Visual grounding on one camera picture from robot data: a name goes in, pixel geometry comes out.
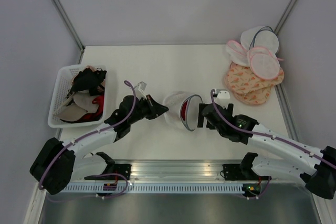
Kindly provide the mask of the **red bra from bag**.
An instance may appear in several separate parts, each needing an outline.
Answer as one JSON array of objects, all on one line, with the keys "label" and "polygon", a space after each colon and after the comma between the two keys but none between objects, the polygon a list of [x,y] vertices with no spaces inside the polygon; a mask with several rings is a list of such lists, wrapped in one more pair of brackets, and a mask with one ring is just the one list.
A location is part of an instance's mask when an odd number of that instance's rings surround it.
[{"label": "red bra from bag", "polygon": [[180,116],[181,116],[182,121],[186,121],[187,106],[188,106],[188,100],[184,101],[181,106]]}]

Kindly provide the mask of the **white mesh laundry bag blue trim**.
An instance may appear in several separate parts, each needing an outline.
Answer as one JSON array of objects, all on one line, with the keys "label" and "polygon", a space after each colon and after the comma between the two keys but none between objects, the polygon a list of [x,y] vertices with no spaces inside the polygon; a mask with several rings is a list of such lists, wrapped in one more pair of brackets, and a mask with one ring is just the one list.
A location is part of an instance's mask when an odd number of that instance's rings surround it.
[{"label": "white mesh laundry bag blue trim", "polygon": [[[181,106],[184,101],[188,100],[186,121],[182,121],[180,116]],[[163,105],[168,107],[168,111],[164,114],[168,125],[181,130],[193,132],[197,128],[198,105],[203,103],[203,99],[199,94],[176,91],[166,96]]]}]

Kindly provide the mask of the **right arm base black plate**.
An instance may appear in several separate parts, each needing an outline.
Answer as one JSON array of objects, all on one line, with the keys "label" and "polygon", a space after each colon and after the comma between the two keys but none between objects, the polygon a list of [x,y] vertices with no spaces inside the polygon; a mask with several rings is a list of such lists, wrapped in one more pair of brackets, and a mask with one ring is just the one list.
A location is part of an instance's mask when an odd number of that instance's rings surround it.
[{"label": "right arm base black plate", "polygon": [[222,174],[226,181],[245,181],[254,179],[251,170],[241,164],[223,164]]}]

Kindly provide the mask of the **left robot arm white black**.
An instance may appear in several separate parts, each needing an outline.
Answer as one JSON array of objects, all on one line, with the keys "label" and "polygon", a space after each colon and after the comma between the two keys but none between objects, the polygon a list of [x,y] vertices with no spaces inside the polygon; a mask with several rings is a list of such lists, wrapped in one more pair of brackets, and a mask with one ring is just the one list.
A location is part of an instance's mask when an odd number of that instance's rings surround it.
[{"label": "left robot arm white black", "polygon": [[39,189],[51,195],[61,192],[73,180],[98,177],[108,180],[114,176],[113,159],[93,151],[125,137],[132,124],[142,119],[154,120],[168,110],[150,95],[140,99],[128,95],[95,130],[71,140],[60,141],[55,137],[47,140],[29,172],[38,181]]}]

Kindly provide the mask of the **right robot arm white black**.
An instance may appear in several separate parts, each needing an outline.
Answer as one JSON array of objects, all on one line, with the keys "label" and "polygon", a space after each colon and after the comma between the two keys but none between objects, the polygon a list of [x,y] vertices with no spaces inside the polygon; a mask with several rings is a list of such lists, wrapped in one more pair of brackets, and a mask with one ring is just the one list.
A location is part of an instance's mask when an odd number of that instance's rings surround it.
[{"label": "right robot arm white black", "polygon": [[301,144],[275,134],[272,130],[246,115],[233,115],[233,104],[224,108],[216,103],[200,104],[198,123],[233,143],[266,150],[278,159],[268,159],[257,153],[247,153],[239,165],[245,179],[256,177],[281,178],[303,184],[316,196],[333,199],[335,196],[335,148],[324,149]]}]

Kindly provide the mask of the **left arm base black plate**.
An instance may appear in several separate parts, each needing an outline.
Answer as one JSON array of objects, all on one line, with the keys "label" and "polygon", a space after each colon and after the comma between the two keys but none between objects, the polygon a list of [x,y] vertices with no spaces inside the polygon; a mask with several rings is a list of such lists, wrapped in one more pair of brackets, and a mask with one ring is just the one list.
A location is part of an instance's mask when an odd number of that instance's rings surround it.
[{"label": "left arm base black plate", "polygon": [[108,164],[104,171],[99,176],[86,176],[84,180],[109,180],[116,181],[122,180],[121,177],[115,175],[119,174],[124,176],[127,180],[130,179],[131,165],[130,164]]}]

